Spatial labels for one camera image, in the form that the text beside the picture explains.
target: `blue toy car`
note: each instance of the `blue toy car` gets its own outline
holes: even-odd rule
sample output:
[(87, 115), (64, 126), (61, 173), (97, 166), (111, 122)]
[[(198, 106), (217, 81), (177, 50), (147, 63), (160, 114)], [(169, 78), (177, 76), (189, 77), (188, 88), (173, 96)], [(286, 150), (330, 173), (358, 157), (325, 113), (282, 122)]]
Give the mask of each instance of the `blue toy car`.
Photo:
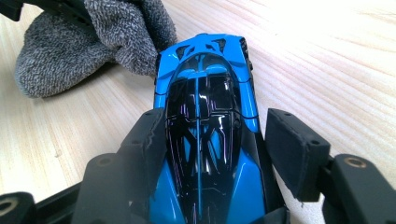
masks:
[(242, 36), (201, 34), (161, 53), (154, 107), (165, 108), (168, 153), (149, 200), (150, 221), (251, 223), (264, 217), (266, 188), (276, 191), (277, 185), (263, 182), (264, 173), (274, 177), (271, 167), (261, 169), (251, 70)]

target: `gray cloth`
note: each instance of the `gray cloth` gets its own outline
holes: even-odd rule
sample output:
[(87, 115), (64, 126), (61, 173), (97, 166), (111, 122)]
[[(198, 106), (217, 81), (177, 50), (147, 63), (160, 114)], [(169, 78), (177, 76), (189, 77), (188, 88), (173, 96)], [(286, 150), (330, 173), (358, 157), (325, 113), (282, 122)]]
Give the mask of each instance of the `gray cloth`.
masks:
[(26, 31), (16, 82), (29, 97), (65, 91), (106, 62), (133, 73), (155, 75), (157, 50), (177, 42), (176, 29), (160, 0), (139, 5), (85, 0), (98, 37), (61, 16), (40, 14)]

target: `wooden surface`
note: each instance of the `wooden surface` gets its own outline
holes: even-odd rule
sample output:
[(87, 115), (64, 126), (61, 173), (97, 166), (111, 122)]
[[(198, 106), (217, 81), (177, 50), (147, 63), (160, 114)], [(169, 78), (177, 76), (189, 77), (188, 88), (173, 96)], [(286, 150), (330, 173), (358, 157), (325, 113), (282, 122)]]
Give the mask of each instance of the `wooden surface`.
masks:
[[(332, 154), (371, 160), (396, 188), (396, 3), (384, 1), (164, 1), (179, 40), (243, 35), (254, 64), (262, 130), (266, 110), (293, 113), (332, 144)], [(0, 17), (0, 194), (36, 201), (83, 177), (89, 159), (115, 152), (151, 109), (153, 81), (105, 66), (69, 91), (23, 96), (14, 81), (23, 34)], [(286, 193), (292, 223), (321, 223), (320, 204)]]

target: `gray fabric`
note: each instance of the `gray fabric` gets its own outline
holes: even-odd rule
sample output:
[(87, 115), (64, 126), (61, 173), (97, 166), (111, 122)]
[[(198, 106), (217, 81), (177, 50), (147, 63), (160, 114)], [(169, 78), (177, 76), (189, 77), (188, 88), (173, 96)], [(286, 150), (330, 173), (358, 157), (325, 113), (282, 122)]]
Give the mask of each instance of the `gray fabric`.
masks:
[(85, 0), (99, 36), (86, 34), (60, 16), (39, 15), (25, 34), (15, 79), (30, 97), (47, 97), (79, 83), (106, 62), (133, 73), (155, 75), (157, 50), (177, 42), (160, 0), (137, 4)]

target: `light wood tabletop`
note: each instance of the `light wood tabletop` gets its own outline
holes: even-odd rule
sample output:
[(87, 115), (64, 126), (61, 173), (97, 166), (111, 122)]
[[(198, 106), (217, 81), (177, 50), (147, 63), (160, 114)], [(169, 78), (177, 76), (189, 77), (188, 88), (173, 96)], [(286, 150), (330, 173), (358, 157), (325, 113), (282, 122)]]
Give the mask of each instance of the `light wood tabletop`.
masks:
[[(332, 155), (372, 161), (396, 188), (396, 2), (163, 1), (179, 40), (200, 33), (246, 38), (262, 130), (274, 107), (294, 114), (332, 144)], [(59, 95), (32, 99), (14, 80), (23, 34), (0, 17), (0, 194), (28, 191), (37, 202), (79, 182), (93, 157), (116, 152), (152, 108), (150, 77), (105, 65)], [(292, 223), (322, 223), (320, 203), (294, 201)]]

